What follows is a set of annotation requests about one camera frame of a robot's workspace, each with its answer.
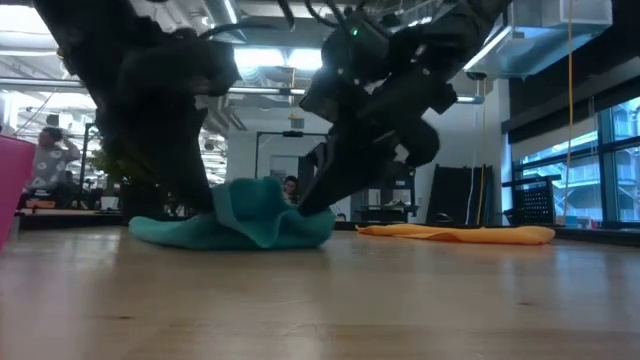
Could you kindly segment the long ceiling light tube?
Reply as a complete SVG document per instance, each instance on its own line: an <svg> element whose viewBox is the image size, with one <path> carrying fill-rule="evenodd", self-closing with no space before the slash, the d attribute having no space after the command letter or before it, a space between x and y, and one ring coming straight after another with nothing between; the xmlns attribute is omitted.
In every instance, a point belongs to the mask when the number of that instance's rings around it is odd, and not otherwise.
<svg viewBox="0 0 640 360"><path fill-rule="evenodd" d="M85 91L84 84L76 80L17 77L0 77L0 88L26 91L45 91L48 88L56 89L61 92ZM305 94L305 90L299 88L234 86L229 89L229 94L302 96Z"/></svg>

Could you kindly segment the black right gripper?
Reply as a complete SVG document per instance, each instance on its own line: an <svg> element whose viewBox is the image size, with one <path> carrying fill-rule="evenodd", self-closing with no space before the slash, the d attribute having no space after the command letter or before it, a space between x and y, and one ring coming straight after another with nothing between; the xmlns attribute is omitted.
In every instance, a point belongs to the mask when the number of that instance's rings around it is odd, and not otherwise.
<svg viewBox="0 0 640 360"><path fill-rule="evenodd" d="M331 123L328 139L305 158L314 166L313 179L298 205L302 216L332 204L384 178L394 164L396 148L407 150L404 163L431 162L440 149L438 132L422 116L446 112L457 101L451 63L424 59L391 71L368 91L321 68L300 101L300 107Z"/></svg>

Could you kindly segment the person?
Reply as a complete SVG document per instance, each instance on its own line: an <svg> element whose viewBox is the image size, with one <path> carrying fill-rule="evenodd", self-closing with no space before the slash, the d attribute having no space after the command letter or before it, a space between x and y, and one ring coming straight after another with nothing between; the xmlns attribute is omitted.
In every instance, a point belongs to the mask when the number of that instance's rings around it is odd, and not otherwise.
<svg viewBox="0 0 640 360"><path fill-rule="evenodd" d="M80 149L57 127L45 127L39 134L28 192L51 192L66 181L67 165L81 158Z"/></svg>
<svg viewBox="0 0 640 360"><path fill-rule="evenodd" d="M298 178L289 175L283 182L283 196L287 203L297 205L299 203Z"/></svg>

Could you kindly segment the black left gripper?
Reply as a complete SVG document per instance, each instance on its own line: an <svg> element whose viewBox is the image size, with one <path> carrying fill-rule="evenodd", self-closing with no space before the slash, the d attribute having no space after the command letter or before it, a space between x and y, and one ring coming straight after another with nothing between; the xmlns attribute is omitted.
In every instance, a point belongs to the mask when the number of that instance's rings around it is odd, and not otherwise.
<svg viewBox="0 0 640 360"><path fill-rule="evenodd" d="M159 165L159 182L201 213L214 210L197 135L206 113L195 95L208 88L208 56L197 44L134 52L115 93L99 109L104 151L114 160Z"/></svg>

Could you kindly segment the black aluminium table frame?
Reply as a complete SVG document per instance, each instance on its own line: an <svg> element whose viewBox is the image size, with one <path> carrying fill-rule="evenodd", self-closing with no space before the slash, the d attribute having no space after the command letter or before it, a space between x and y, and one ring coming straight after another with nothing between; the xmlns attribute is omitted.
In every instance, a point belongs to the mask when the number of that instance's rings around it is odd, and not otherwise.
<svg viewBox="0 0 640 360"><path fill-rule="evenodd" d="M20 215L19 230L58 230L87 227L124 226L121 215L89 214L23 214ZM556 238L601 245L624 246L640 249L640 228L635 231L613 229L577 229L554 227Z"/></svg>

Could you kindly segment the black background cabinet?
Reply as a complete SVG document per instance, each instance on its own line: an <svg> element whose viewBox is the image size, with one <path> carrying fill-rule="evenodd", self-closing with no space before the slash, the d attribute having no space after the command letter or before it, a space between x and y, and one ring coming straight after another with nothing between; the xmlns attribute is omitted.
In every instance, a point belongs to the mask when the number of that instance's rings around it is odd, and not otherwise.
<svg viewBox="0 0 640 360"><path fill-rule="evenodd" d="M353 222L407 223L415 216L415 170L402 170L351 196Z"/></svg>

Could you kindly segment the pink plastic basket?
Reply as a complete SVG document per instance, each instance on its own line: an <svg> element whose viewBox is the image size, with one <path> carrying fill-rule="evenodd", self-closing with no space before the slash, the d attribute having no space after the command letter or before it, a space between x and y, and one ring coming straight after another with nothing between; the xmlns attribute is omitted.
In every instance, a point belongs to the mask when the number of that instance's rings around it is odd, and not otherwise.
<svg viewBox="0 0 640 360"><path fill-rule="evenodd" d="M9 236L23 186L32 176L36 145L0 135L0 250Z"/></svg>

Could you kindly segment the silver ventilation duct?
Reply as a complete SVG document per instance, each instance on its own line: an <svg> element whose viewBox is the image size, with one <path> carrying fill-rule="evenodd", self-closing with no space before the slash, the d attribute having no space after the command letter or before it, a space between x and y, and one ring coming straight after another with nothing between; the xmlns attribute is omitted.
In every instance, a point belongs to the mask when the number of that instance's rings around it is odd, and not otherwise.
<svg viewBox="0 0 640 360"><path fill-rule="evenodd" d="M611 0L511 0L466 73L526 78L613 24Z"/></svg>

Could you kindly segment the black framed window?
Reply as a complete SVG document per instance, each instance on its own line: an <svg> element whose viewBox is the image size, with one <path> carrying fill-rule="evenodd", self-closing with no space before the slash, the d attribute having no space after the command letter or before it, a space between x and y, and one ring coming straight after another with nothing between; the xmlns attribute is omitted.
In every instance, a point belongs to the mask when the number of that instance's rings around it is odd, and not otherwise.
<svg viewBox="0 0 640 360"><path fill-rule="evenodd" d="M640 96L511 146L518 179L551 176L559 223L640 223Z"/></svg>

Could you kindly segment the black perforated cart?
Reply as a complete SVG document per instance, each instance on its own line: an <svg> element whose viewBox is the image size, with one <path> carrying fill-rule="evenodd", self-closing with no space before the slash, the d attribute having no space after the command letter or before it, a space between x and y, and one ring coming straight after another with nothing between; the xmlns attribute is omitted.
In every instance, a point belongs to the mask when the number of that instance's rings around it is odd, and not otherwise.
<svg viewBox="0 0 640 360"><path fill-rule="evenodd" d="M509 224L554 225L553 182L560 179L560 175L550 175L504 182L502 187L510 188L512 194L512 208L503 212Z"/></svg>

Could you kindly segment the teal microfiber towel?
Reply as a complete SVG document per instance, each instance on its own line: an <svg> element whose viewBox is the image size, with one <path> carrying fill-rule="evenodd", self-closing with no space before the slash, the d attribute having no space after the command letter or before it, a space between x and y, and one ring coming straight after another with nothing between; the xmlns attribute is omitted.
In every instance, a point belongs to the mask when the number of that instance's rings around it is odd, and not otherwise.
<svg viewBox="0 0 640 360"><path fill-rule="evenodd" d="M132 237L189 250L287 250L323 245L334 230L330 210L304 217L287 203L273 178L236 179L211 189L215 211L183 221L137 216Z"/></svg>

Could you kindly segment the black background rig frame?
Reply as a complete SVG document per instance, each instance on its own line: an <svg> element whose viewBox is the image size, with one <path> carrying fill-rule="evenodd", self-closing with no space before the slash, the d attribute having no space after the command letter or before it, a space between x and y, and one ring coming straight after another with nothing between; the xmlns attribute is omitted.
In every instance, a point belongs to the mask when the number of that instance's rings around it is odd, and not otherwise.
<svg viewBox="0 0 640 360"><path fill-rule="evenodd" d="M270 176L274 157L292 158L295 166L298 159L324 142L327 134L309 133L297 130L281 132L258 131L254 141L254 178Z"/></svg>

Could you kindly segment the black leaning panels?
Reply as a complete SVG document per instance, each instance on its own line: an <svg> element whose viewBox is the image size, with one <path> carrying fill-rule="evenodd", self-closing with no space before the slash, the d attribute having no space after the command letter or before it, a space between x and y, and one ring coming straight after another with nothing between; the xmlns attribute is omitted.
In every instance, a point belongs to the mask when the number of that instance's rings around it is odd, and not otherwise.
<svg viewBox="0 0 640 360"><path fill-rule="evenodd" d="M484 226L494 215L492 166L435 165L425 222L427 224Z"/></svg>

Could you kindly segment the orange microfiber towel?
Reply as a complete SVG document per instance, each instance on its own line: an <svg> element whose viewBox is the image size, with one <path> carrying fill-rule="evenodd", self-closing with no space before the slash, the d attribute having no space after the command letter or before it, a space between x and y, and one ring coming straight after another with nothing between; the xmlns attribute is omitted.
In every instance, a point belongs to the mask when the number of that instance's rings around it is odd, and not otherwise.
<svg viewBox="0 0 640 360"><path fill-rule="evenodd" d="M357 227L360 234L398 237L440 242L511 244L538 246L550 243L556 235L553 229L541 226L500 228L453 228L417 224L372 225Z"/></svg>

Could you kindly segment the black plant pot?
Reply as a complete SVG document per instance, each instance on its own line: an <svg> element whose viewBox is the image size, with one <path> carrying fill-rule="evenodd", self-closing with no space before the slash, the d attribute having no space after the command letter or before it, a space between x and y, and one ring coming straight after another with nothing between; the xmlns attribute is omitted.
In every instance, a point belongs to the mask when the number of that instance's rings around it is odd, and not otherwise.
<svg viewBox="0 0 640 360"><path fill-rule="evenodd" d="M165 217L167 193L148 184L124 184L121 187L122 224L128 225L134 217L160 220Z"/></svg>

